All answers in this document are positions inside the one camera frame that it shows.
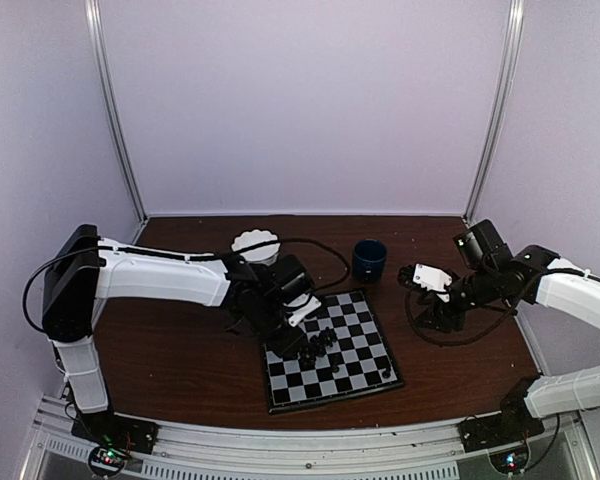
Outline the dark blue ceramic mug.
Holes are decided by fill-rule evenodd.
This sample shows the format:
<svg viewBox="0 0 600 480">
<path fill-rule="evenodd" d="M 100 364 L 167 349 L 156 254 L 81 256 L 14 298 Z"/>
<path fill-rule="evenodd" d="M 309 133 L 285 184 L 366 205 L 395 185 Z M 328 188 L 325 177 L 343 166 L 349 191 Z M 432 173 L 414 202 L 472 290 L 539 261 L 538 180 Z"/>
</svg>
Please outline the dark blue ceramic mug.
<svg viewBox="0 0 600 480">
<path fill-rule="evenodd" d="M 384 272 L 388 257 L 387 247 L 380 241 L 364 239 L 352 250 L 352 275 L 360 283 L 378 282 Z"/>
</svg>

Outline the left aluminium corner post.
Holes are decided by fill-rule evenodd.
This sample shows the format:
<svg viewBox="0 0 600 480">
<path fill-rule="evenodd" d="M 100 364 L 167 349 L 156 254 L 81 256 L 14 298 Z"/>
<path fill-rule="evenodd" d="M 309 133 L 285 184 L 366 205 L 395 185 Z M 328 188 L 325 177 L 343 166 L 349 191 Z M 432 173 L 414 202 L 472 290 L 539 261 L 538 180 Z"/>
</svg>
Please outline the left aluminium corner post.
<svg viewBox="0 0 600 480">
<path fill-rule="evenodd" d="M 84 6 L 89 36 L 98 70 L 100 88 L 104 100 L 105 112 L 116 160 L 120 166 L 123 183 L 131 200 L 135 216 L 140 223 L 145 223 L 148 220 L 148 216 L 131 164 L 121 117 L 115 98 L 114 85 L 111 77 L 104 29 L 102 25 L 100 2 L 97 0 L 86 0 L 84 2 Z"/>
</svg>

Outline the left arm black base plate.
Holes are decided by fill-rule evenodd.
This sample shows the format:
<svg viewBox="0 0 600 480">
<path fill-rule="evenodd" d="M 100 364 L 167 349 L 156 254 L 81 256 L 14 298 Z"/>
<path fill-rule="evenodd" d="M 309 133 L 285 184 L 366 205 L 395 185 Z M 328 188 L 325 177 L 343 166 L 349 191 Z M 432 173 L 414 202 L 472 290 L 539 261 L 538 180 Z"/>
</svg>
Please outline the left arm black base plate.
<svg viewBox="0 0 600 480">
<path fill-rule="evenodd" d="M 132 453 L 151 454 L 159 426 L 152 421 L 120 416 L 110 411 L 79 413 L 71 434 L 101 446 Z"/>
</svg>

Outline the aluminium front rail frame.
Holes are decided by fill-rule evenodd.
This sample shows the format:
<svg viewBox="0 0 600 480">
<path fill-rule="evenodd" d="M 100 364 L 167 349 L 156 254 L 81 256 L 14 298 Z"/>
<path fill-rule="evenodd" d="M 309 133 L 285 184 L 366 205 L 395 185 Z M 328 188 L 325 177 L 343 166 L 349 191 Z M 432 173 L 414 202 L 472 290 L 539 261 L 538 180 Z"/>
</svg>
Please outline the aluminium front rail frame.
<svg viewBox="0 0 600 480">
<path fill-rule="evenodd" d="M 86 465 L 96 446 L 71 435 L 66 389 L 43 395 L 25 437 L 14 479 L 99 479 Z M 157 426 L 151 453 L 132 459 L 112 479 L 600 479 L 578 414 L 562 414 L 526 440 L 467 451 L 460 419 L 400 427 L 324 431 L 253 430 L 150 420 Z M 505 451 L 529 448 L 531 471 L 499 472 Z"/>
</svg>

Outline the folding black silver chessboard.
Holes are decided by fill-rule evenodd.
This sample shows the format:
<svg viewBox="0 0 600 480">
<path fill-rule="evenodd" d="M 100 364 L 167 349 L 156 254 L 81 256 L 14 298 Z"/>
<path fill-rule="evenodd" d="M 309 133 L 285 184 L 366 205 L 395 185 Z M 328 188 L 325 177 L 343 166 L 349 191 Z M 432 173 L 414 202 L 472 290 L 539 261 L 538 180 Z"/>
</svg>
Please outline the folding black silver chessboard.
<svg viewBox="0 0 600 480">
<path fill-rule="evenodd" d="M 302 369 L 298 359 L 283 360 L 261 347 L 268 412 L 272 415 L 317 408 L 404 386 L 403 376 L 363 289 L 330 293 L 322 307 L 301 324 L 308 340 L 332 328 L 337 341 L 318 358 L 314 368 Z M 331 368 L 341 370 L 333 374 Z M 390 367 L 390 379 L 381 372 Z"/>
</svg>

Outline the green led circuit board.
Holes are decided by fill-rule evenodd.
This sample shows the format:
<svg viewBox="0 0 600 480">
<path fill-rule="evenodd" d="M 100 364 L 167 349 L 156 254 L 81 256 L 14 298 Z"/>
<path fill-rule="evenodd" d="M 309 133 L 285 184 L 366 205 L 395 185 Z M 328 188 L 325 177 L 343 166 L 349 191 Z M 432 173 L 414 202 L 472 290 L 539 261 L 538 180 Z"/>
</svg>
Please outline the green led circuit board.
<svg viewBox="0 0 600 480">
<path fill-rule="evenodd" d="M 104 471 L 122 470 L 127 463 L 126 458 L 118 451 L 110 448 L 95 447 L 88 455 L 87 463 Z"/>
<path fill-rule="evenodd" d="M 491 456 L 493 468 L 501 474 L 513 474 L 524 469 L 529 461 L 529 454 L 522 450 L 497 452 Z"/>
</svg>

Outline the pile of black chess pieces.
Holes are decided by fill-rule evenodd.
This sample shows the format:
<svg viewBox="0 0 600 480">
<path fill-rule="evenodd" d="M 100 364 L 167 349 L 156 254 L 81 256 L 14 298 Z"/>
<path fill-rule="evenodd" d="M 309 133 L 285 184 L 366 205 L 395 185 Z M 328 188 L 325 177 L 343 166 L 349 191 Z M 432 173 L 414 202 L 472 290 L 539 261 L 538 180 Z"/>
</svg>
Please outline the pile of black chess pieces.
<svg viewBox="0 0 600 480">
<path fill-rule="evenodd" d="M 300 348 L 298 355 L 300 367 L 302 369 L 314 368 L 317 359 L 324 357 L 327 349 L 332 347 L 336 341 L 336 332 L 329 327 L 311 337 L 309 342 Z"/>
</svg>

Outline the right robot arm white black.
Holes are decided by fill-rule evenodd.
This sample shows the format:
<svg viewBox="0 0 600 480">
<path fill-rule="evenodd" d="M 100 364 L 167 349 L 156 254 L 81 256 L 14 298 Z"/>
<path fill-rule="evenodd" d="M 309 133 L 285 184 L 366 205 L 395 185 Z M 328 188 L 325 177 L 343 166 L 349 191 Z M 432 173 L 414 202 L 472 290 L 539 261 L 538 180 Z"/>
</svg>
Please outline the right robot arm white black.
<svg viewBox="0 0 600 480">
<path fill-rule="evenodd" d="M 600 277 L 574 265 L 558 253 L 529 245 L 513 254 L 490 220 L 482 220 L 455 236 L 454 243 L 470 274 L 416 263 L 400 269 L 399 283 L 419 295 L 419 315 L 406 314 L 414 333 L 439 347 L 459 341 L 436 340 L 427 330 L 441 333 L 463 329 L 467 312 L 505 304 L 501 316 L 516 313 L 520 303 L 566 313 L 600 330 Z M 520 380 L 501 402 L 492 430 L 499 440 L 515 440 L 531 424 L 568 411 L 600 407 L 600 365 L 572 373 Z"/>
</svg>

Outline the left green led circuit board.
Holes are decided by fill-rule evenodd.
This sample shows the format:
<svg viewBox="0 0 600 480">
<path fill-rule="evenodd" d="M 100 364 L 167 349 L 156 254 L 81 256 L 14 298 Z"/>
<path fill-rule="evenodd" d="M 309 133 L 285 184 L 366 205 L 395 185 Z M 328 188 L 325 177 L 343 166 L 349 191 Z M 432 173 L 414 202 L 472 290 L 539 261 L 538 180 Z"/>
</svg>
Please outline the left green led circuit board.
<svg viewBox="0 0 600 480">
<path fill-rule="evenodd" d="M 95 447 L 88 455 L 87 463 L 104 471 L 122 470 L 127 463 L 126 458 L 118 451 L 110 448 Z"/>
</svg>

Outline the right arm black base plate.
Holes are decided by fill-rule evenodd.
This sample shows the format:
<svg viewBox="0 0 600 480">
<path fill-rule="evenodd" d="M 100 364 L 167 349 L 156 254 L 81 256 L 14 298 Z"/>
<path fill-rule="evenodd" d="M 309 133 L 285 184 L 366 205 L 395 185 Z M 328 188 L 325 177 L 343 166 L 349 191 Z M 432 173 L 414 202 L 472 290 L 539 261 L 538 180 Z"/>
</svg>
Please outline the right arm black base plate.
<svg viewBox="0 0 600 480">
<path fill-rule="evenodd" d="M 457 427 L 466 453 L 522 442 L 545 431 L 541 420 L 524 420 L 512 425 L 503 420 L 501 413 L 485 417 L 470 416 Z"/>
</svg>

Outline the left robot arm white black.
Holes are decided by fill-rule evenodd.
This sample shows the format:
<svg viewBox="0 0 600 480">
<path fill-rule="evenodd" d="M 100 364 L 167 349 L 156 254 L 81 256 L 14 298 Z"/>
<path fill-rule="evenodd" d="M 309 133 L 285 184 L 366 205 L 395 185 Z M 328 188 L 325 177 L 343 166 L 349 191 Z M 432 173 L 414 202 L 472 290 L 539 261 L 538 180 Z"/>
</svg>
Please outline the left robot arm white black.
<svg viewBox="0 0 600 480">
<path fill-rule="evenodd" d="M 148 298 L 225 308 L 246 320 L 280 358 L 307 343 L 301 322 L 321 302 L 314 282 L 282 239 L 261 230 L 239 235 L 228 252 L 181 253 L 123 244 L 76 228 L 55 258 L 35 271 L 44 278 L 42 319 L 36 330 L 56 349 L 75 407 L 103 444 L 124 433 L 114 414 L 93 339 L 93 304 L 110 298 Z"/>
</svg>

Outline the aluminium corner post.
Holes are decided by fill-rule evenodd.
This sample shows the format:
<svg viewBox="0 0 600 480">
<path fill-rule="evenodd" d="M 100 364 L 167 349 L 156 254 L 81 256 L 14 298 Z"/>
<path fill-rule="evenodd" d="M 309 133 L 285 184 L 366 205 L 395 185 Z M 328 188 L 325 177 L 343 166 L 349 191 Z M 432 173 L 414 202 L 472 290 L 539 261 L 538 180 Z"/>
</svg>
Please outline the aluminium corner post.
<svg viewBox="0 0 600 480">
<path fill-rule="evenodd" d="M 121 117 L 115 98 L 114 85 L 111 77 L 104 29 L 102 25 L 100 2 L 97 0 L 86 0 L 84 2 L 84 6 L 89 36 L 98 70 L 100 88 L 104 100 L 105 112 L 116 160 L 120 166 L 123 183 L 131 200 L 135 216 L 140 223 L 145 223 L 148 220 L 148 216 L 131 164 Z"/>
<path fill-rule="evenodd" d="M 499 136 L 505 118 L 506 107 L 514 82 L 519 52 L 522 43 L 525 16 L 525 1 L 511 0 L 505 29 L 501 62 L 491 113 L 487 125 L 481 156 L 464 211 L 464 221 L 475 222 L 481 196 L 486 186 L 488 173 L 495 156 Z"/>
</svg>

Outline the right green led circuit board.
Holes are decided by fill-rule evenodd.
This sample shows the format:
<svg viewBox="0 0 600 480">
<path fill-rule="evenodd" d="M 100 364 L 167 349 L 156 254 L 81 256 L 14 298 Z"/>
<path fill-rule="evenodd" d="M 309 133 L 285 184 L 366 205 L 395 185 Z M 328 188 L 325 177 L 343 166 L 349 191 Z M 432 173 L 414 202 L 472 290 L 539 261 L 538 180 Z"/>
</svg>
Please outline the right green led circuit board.
<svg viewBox="0 0 600 480">
<path fill-rule="evenodd" d="M 497 452 L 491 456 L 493 468 L 501 474 L 513 474 L 524 469 L 529 461 L 529 454 L 522 450 Z"/>
</svg>

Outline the right aluminium corner post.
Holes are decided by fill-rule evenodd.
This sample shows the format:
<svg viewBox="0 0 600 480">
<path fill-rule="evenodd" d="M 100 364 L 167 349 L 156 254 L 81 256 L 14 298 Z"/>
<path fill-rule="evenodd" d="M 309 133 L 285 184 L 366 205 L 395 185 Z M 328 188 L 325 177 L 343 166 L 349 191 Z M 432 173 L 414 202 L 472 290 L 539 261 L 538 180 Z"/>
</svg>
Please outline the right aluminium corner post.
<svg viewBox="0 0 600 480">
<path fill-rule="evenodd" d="M 486 186 L 488 173 L 495 156 L 499 136 L 505 118 L 506 107 L 514 82 L 519 52 L 522 43 L 525 16 L 525 1 L 511 0 L 505 29 L 501 62 L 491 113 L 487 125 L 481 156 L 464 211 L 464 221 L 475 222 L 481 196 Z"/>
</svg>

